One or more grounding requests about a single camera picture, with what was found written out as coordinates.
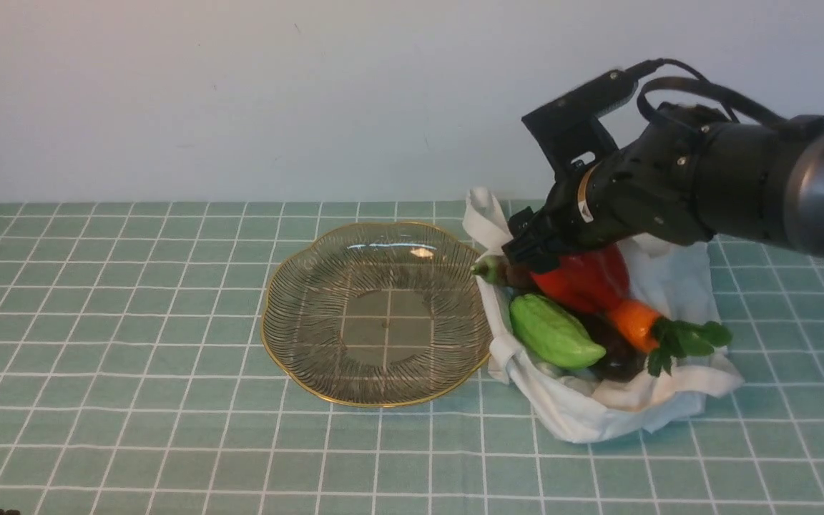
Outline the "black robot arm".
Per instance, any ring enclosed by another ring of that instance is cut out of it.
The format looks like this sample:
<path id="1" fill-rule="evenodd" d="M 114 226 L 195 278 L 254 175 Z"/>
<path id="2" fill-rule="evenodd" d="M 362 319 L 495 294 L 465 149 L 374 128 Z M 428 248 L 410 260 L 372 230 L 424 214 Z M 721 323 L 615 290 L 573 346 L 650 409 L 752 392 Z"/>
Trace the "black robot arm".
<path id="1" fill-rule="evenodd" d="M 503 246 L 537 273 L 631 237 L 691 247 L 726 235 L 824 258 L 824 118 L 733 123 L 665 102 L 664 123 L 558 182 Z"/>

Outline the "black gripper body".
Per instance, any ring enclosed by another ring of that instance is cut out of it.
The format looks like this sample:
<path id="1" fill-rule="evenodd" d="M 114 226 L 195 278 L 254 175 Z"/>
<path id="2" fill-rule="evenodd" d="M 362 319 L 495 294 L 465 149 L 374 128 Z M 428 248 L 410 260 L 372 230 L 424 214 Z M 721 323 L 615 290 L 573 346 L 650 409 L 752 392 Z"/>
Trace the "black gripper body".
<path id="1" fill-rule="evenodd" d="M 634 143 L 558 182 L 545 205 L 503 245 L 507 260 L 547 273 L 562 255 L 582 255 L 637 235 L 689 247 L 713 237 L 695 209 L 681 156 Z"/>

